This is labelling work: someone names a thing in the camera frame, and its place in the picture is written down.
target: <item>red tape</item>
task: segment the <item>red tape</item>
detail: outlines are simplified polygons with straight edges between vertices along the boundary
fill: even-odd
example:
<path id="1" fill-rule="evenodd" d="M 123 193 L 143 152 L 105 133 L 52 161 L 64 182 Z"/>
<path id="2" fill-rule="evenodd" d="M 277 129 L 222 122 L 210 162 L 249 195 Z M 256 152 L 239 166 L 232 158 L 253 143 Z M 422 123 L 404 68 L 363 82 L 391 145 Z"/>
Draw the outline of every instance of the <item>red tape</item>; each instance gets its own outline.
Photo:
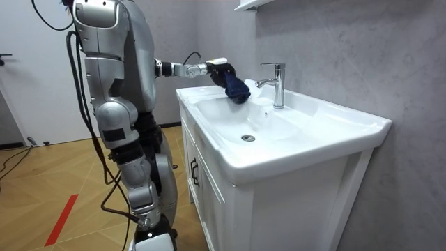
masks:
<path id="1" fill-rule="evenodd" d="M 68 216 L 70 215 L 71 209 L 75 205 L 76 199 L 78 195 L 71 195 L 68 199 L 67 204 L 65 205 L 65 208 L 63 209 L 61 216 L 59 216 L 59 219 L 57 220 L 56 224 L 54 225 L 53 231 L 48 237 L 48 240 L 45 244 L 45 247 L 49 245 L 53 245 L 56 243 L 57 238 L 59 237 L 59 234 L 61 234 L 63 226 L 65 225 L 65 222 L 68 219 Z"/>

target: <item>faucet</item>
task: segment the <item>faucet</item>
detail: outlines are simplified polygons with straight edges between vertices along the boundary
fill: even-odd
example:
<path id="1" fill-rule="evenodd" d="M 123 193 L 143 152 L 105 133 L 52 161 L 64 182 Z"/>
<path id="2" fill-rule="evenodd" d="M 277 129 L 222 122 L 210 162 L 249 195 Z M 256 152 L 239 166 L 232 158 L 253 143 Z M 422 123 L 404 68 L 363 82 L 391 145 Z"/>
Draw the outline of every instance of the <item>faucet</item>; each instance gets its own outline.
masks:
<path id="1" fill-rule="evenodd" d="M 274 105 L 275 109 L 284 108 L 285 93 L 285 63 L 261 63 L 264 65 L 274 65 L 274 78 L 256 82 L 257 88 L 262 88 L 265 84 L 274 84 Z"/>

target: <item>drain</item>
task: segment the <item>drain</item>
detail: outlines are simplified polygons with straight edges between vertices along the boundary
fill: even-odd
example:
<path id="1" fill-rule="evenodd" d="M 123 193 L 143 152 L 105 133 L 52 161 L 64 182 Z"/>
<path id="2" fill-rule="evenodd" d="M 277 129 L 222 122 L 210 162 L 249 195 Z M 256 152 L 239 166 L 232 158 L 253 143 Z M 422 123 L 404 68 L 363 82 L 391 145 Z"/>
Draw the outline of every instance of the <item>drain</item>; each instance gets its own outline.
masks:
<path id="1" fill-rule="evenodd" d="M 242 140 L 246 142 L 253 142 L 254 140 L 256 140 L 256 138 L 252 135 L 243 135 Z"/>

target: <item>navy blue rag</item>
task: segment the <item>navy blue rag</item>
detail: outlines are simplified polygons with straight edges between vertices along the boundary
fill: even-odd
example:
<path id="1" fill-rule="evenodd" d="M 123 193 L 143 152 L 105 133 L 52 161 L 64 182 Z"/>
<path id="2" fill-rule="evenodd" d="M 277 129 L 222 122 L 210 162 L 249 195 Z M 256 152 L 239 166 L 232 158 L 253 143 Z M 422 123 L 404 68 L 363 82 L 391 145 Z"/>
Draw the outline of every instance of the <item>navy blue rag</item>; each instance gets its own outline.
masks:
<path id="1" fill-rule="evenodd" d="M 236 76 L 231 73 L 224 73 L 226 77 L 226 95 L 235 104 L 243 104 L 251 96 L 249 87 Z"/>

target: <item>cabinet door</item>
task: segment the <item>cabinet door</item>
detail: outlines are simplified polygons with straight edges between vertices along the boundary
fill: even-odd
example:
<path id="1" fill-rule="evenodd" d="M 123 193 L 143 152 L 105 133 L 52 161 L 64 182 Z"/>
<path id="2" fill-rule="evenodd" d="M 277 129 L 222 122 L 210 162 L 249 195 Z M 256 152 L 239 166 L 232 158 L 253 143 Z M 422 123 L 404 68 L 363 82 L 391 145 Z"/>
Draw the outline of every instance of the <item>cabinet door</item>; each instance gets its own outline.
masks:
<path id="1" fill-rule="evenodd" d="M 189 153 L 188 153 L 187 148 L 190 145 L 190 139 L 189 139 L 189 135 L 186 131 L 186 127 L 184 126 L 184 124 L 183 124 L 183 126 L 181 126 L 181 129 L 183 131 L 183 147 L 184 147 L 184 157 L 185 157 L 184 166 L 186 168 L 187 179 L 189 180 L 189 177 L 190 177 L 190 166 L 189 165 L 190 165 L 190 161 L 192 161 L 192 160 L 189 160 Z"/>
<path id="2" fill-rule="evenodd" d="M 200 158 L 201 164 L 201 185 L 203 193 L 203 221 L 206 225 L 208 245 L 210 251 L 225 251 L 225 214 L 224 202 L 219 200 L 214 189 L 213 179 L 205 166 L 204 161 Z"/>
<path id="3" fill-rule="evenodd" d="M 202 194 L 200 189 L 201 182 L 201 167 L 198 159 L 197 148 L 190 137 L 190 133 L 185 129 L 185 139 L 187 157 L 186 157 L 186 169 L 187 169 L 187 184 L 189 185 L 190 192 L 194 197 L 194 203 L 198 210 L 198 214 L 201 215 L 200 202 L 202 200 Z"/>

